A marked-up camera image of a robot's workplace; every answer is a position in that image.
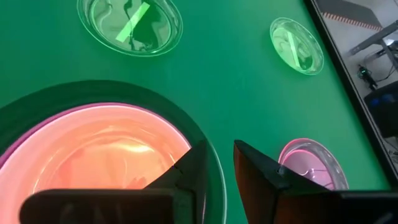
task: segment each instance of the orange glowing liquid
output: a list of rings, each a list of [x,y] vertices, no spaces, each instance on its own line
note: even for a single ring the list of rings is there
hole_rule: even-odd
[[[188,150],[168,122],[129,105],[92,105],[46,124],[0,169],[0,223],[46,189],[142,189]]]

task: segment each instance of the glowing green dish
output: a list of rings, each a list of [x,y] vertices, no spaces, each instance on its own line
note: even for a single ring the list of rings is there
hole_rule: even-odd
[[[306,75],[316,75],[322,70],[322,49],[298,22],[278,18],[272,22],[270,32],[275,50],[290,67]]]
[[[78,0],[88,32],[118,52],[150,57],[172,50],[182,35],[182,19],[168,0]]]

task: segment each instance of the pink glowing dish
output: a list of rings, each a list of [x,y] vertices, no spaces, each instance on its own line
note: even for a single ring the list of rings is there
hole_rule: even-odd
[[[142,189],[190,145],[159,115],[137,106],[95,103],[55,115],[0,157],[1,223],[46,189]]]
[[[295,139],[282,150],[278,162],[330,190],[348,189],[346,177],[330,151],[311,139]]]

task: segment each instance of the petri dish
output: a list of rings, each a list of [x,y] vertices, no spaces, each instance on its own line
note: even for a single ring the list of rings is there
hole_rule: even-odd
[[[78,0],[77,9],[95,39],[127,55],[162,55],[182,36],[181,15],[169,0]]]
[[[282,150],[278,162],[330,190],[346,190],[348,183],[330,151],[311,139],[295,139]]]
[[[0,158],[4,223],[45,189],[142,189],[188,150],[182,133],[159,115],[123,103],[93,103],[46,119]]]
[[[304,26],[288,18],[278,18],[272,22],[270,34],[276,52],[294,70],[305,75],[321,72],[322,49]]]

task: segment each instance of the green strip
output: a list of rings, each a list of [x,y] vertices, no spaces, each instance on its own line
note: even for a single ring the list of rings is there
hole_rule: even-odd
[[[287,38],[289,39],[290,49],[292,50],[294,63],[296,64],[297,67],[300,68],[301,66],[300,66],[300,62],[299,62],[299,56],[297,55],[296,46],[294,44],[294,39],[293,39],[293,35],[291,32],[287,33]]]
[[[144,2],[142,3],[138,10],[132,15],[130,18],[130,21],[126,23],[126,25],[123,27],[123,29],[120,31],[118,36],[116,37],[116,40],[120,42],[126,41],[127,37],[131,34],[131,32],[134,30],[136,27],[137,23],[141,20],[141,18],[144,16],[144,14],[147,12],[149,8],[149,4]]]

